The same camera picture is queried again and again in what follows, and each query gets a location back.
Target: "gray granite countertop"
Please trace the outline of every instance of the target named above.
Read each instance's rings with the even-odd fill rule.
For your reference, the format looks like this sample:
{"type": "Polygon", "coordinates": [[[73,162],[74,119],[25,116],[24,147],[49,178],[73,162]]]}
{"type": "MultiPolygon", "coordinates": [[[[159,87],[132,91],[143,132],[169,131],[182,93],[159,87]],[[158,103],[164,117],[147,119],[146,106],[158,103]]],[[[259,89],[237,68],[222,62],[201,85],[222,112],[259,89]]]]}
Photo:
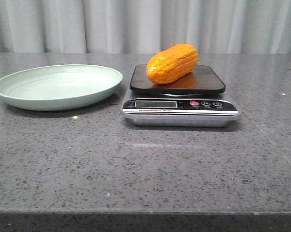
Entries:
{"type": "Polygon", "coordinates": [[[0,78],[57,64],[123,74],[115,94],[79,109],[35,112],[0,100],[0,215],[291,216],[291,55],[200,54],[243,109],[216,129],[124,119],[134,67],[151,56],[0,53],[0,78]]]}

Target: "electronic scale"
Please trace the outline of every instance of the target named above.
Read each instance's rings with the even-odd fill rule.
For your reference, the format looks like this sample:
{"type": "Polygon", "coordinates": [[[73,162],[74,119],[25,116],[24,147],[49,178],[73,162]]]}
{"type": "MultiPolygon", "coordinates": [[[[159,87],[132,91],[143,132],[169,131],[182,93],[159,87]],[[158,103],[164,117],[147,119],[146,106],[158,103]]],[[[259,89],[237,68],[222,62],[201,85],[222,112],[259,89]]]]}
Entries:
{"type": "Polygon", "coordinates": [[[225,127],[242,113],[225,89],[205,65],[196,65],[187,75],[162,85],[147,78],[145,64],[138,65],[121,112],[140,126],[225,127]]]}

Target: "lcd screen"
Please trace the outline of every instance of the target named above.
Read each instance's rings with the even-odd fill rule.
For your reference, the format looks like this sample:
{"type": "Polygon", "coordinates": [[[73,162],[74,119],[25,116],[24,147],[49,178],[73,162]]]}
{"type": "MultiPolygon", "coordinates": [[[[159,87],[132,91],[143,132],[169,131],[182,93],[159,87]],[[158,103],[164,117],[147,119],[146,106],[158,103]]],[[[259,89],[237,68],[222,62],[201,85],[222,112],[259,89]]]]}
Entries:
{"type": "Polygon", "coordinates": [[[177,108],[176,101],[136,101],[137,108],[177,108]]]}

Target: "light green plate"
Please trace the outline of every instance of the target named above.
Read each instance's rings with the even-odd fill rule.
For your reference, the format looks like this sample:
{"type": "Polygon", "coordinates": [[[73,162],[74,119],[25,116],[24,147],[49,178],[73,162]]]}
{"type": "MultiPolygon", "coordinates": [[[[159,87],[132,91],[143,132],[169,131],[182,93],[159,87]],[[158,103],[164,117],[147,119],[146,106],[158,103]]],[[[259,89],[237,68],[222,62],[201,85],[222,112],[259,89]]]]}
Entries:
{"type": "Polygon", "coordinates": [[[111,96],[122,78],[119,71],[97,65],[39,67],[1,78],[0,98],[27,110],[68,110],[111,96]]]}

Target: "white curtain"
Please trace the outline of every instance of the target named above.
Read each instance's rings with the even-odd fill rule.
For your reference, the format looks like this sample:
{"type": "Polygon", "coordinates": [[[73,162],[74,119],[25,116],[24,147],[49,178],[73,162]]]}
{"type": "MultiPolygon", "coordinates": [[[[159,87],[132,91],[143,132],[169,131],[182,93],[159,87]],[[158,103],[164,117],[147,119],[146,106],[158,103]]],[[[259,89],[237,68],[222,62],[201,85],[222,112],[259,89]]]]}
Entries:
{"type": "Polygon", "coordinates": [[[0,52],[291,53],[291,0],[0,0],[0,52]]]}

